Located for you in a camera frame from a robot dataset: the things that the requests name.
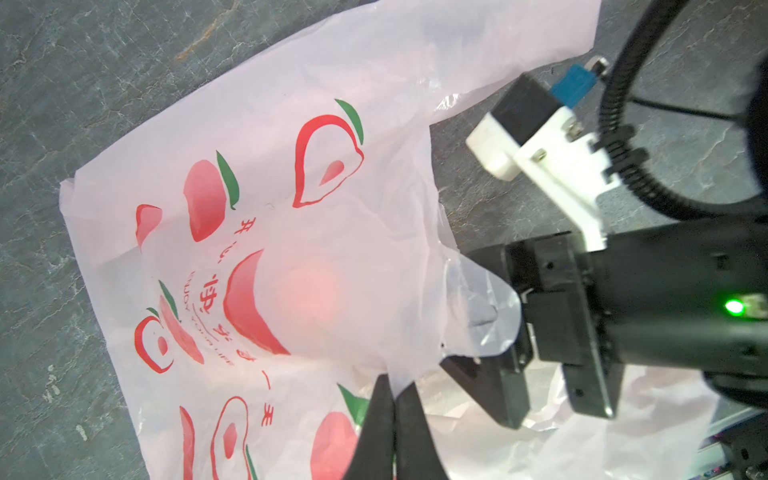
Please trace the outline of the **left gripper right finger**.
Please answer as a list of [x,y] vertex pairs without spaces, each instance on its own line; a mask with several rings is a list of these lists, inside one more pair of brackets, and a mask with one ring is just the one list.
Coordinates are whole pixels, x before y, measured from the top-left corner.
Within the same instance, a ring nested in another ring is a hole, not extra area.
[[436,451],[417,387],[395,399],[395,463],[399,480],[448,480]]

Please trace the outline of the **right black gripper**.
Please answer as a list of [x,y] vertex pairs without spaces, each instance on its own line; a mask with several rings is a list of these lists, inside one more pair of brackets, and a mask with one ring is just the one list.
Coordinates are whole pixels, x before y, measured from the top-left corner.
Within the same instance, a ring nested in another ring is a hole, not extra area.
[[450,356],[441,368],[502,427],[519,429],[530,411],[524,371],[534,358],[560,364],[574,412],[615,418],[624,367],[601,333],[581,238],[547,235],[487,246],[469,257],[520,294],[518,336],[498,356]]

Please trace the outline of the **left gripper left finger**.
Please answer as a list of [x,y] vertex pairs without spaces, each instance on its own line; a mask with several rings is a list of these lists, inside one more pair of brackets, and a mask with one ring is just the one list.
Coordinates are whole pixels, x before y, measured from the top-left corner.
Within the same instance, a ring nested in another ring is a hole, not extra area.
[[386,374],[375,383],[344,480],[392,480],[395,473],[395,401]]

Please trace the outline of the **pink printed plastic bag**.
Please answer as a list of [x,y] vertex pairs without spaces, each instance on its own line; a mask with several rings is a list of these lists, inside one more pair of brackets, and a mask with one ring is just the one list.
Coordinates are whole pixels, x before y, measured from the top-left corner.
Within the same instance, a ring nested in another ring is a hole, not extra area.
[[587,52],[597,1],[378,1],[247,60],[63,182],[153,479],[339,479],[374,379],[502,352],[518,295],[462,255],[429,128]]

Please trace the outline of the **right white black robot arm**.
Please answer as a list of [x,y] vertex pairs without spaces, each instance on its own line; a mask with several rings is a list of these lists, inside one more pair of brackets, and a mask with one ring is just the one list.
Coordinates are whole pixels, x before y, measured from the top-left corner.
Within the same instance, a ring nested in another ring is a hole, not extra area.
[[497,423],[530,409],[534,358],[562,368],[572,409],[614,418],[628,365],[698,370],[718,394],[767,405],[767,223],[757,214],[607,231],[597,198],[616,187],[606,135],[584,134],[573,106],[597,81],[573,67],[547,88],[516,79],[469,135],[502,180],[527,176],[573,223],[472,253],[522,298],[515,342],[499,355],[451,356],[442,368]]

